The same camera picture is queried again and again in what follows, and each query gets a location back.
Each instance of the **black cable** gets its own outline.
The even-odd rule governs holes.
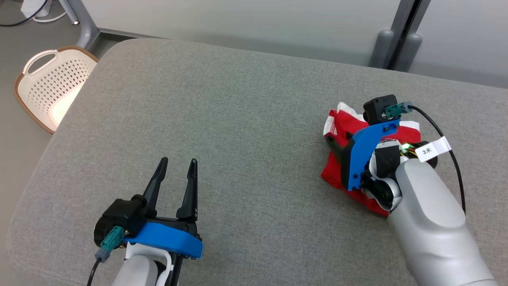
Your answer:
[[[97,270],[97,266],[99,265],[100,262],[101,262],[101,258],[97,258],[95,264],[92,267],[92,271],[90,272],[90,276],[88,277],[88,283],[86,284],[86,286],[92,285],[92,280],[93,280],[93,276],[95,275],[95,270]]]
[[[409,105],[408,108],[416,110],[418,113],[420,113],[425,119],[427,119],[432,126],[436,129],[437,133],[439,133],[439,136],[443,137],[444,134],[441,131],[441,129],[437,126],[437,124],[425,113],[423,110],[419,109],[418,107],[414,105]],[[453,154],[453,150],[450,150],[450,156],[452,157],[453,165],[455,166],[455,170],[457,171],[457,178],[459,179],[459,188],[460,188],[460,199],[462,201],[462,210],[464,213],[466,213],[466,199],[464,195],[464,184],[462,183],[462,175],[460,174],[460,168],[459,163],[457,162],[457,158],[455,158],[455,154]]]
[[[14,26],[21,25],[21,24],[25,23],[26,21],[34,18],[44,8],[44,6],[46,6],[46,3],[48,3],[48,0],[44,0],[44,4],[42,4],[42,6],[37,10],[37,12],[35,12],[32,16],[28,17],[27,19],[24,19],[23,21],[17,22],[15,24],[8,24],[8,25],[0,24],[0,27],[14,27]]]

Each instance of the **white power adapter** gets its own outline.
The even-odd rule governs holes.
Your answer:
[[[51,3],[53,0],[48,0],[48,2],[44,5],[44,8],[37,13],[36,17],[45,17],[49,14],[49,9],[51,8]],[[23,0],[23,5],[21,6],[21,12],[25,15],[26,18],[32,16],[37,10],[44,4],[44,0]]]

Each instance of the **gray floor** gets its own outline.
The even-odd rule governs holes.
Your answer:
[[[0,0],[0,22],[18,22],[22,17],[21,1]],[[60,15],[63,8],[53,2],[47,18]],[[15,27],[0,27],[0,277],[2,285],[17,286],[5,254],[5,234],[11,214],[42,156],[51,135],[39,127],[20,107],[13,96],[13,85],[25,63],[35,54],[74,45],[81,27],[73,26],[67,16],[53,23],[28,21]],[[97,57],[120,36],[101,35],[90,50]]]

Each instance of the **basket handle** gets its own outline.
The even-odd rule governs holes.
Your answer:
[[[40,58],[42,58],[43,56],[46,56],[46,55],[49,55],[49,54],[54,54],[55,57],[50,59],[49,62],[45,63],[43,66],[41,66],[40,68],[38,68],[35,72],[32,72],[32,73],[29,73],[28,72],[28,69],[37,61],[39,60]],[[52,61],[56,60],[56,58],[58,57],[58,51],[57,50],[47,50],[47,51],[43,51],[43,52],[40,52],[36,55],[34,55],[30,60],[28,60],[28,63],[26,63],[25,67],[23,68],[23,74],[24,75],[33,75],[34,73],[37,73],[38,71],[42,70],[44,67],[46,67],[47,65],[49,65]]]

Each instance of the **white wall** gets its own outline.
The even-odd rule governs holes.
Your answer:
[[[399,0],[82,0],[98,28],[367,65]]]
[[[508,88],[508,1],[431,0],[410,73]]]

